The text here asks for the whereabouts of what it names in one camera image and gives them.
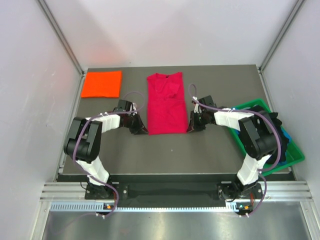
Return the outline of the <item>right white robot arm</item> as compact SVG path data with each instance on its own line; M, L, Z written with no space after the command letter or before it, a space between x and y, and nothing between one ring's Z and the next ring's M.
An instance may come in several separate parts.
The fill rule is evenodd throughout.
M190 113L188 133L200 132L209 124L227 127L238 132L245 157L235 179L219 190L220 197L231 202L245 198L256 186L265 163L273 156L282 156L282 140L275 122L277 113L262 107L249 109L218 108L210 95L192 97L194 110Z

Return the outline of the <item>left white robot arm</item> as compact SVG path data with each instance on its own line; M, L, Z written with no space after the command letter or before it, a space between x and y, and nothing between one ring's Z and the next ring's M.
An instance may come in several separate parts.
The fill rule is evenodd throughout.
M75 117L72 120L63 151L87 176L87 199L108 199L116 196L109 172L100 158L102 134L127 128L133 135L148 134L137 110L131 101L120 99L111 112L94 117Z

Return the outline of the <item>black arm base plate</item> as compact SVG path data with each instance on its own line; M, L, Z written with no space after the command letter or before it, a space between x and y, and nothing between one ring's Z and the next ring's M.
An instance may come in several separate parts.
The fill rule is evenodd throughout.
M235 179L235 174L113 174L110 177L116 196L88 199L88 178L85 175L59 175L58 182L79 183L86 200L118 200L117 206L127 208L221 207L226 203L220 189ZM252 205L262 197L257 182L249 194L236 198Z

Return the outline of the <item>red t shirt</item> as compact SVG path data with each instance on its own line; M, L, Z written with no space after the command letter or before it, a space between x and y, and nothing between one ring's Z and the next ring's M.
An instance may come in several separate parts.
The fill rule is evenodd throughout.
M188 127L188 116L183 73L154 73L146 80L149 134L185 134Z

